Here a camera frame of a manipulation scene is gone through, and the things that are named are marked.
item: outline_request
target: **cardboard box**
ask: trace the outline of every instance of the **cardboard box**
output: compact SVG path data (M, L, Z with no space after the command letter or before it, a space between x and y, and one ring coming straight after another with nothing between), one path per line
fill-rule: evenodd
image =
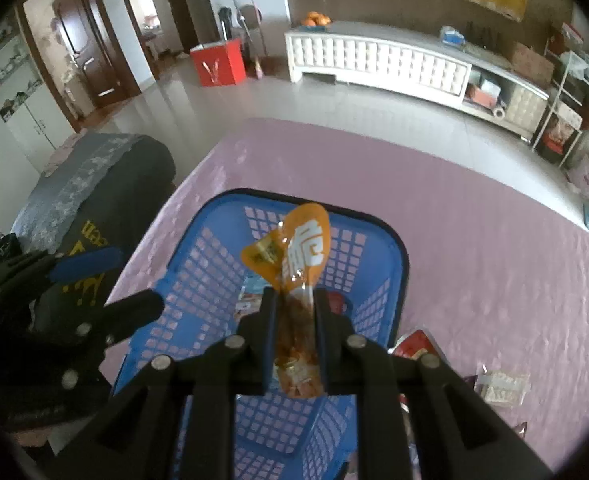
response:
M512 63L514 72L542 89L545 90L552 81L554 63L524 44L515 41L506 53L506 57Z

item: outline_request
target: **red snack bag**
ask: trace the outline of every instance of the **red snack bag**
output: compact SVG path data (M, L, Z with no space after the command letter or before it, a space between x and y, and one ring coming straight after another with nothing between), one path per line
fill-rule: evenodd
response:
M415 361L419 360L423 354L434 354L447 361L430 332L424 328L401 336L389 353Z
M329 290L327 292L327 302L332 312L335 314L345 314L345 298L343 298L343 294Z

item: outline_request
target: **orange snack packet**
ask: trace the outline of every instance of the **orange snack packet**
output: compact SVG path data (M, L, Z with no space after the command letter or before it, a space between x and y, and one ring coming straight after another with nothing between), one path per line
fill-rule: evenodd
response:
M276 365L289 397L323 394L314 332L313 288L330 250L330 221L319 204L290 211L279 227L241 251L241 260L281 292Z

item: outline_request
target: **gray blanket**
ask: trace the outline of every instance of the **gray blanket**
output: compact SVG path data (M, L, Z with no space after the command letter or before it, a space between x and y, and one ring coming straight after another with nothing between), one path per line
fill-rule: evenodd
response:
M12 225L24 251L55 252L79 206L108 170L141 139L132 134L85 134L48 177L41 176Z

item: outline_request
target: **tiled floor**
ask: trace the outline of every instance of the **tiled floor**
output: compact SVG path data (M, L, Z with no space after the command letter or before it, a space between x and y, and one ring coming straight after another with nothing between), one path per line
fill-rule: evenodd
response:
M583 226L581 200L567 189L561 172L513 134L437 104L314 76L292 84L284 72L204 89L190 60L179 60L99 130L147 134L164 142L178 184L226 132L250 117L319 124L431 153L513 187Z
M95 108L87 117L82 118L79 123L82 128L98 128L107 123L110 117L115 115L117 111L129 103L129 99L104 106L103 108Z

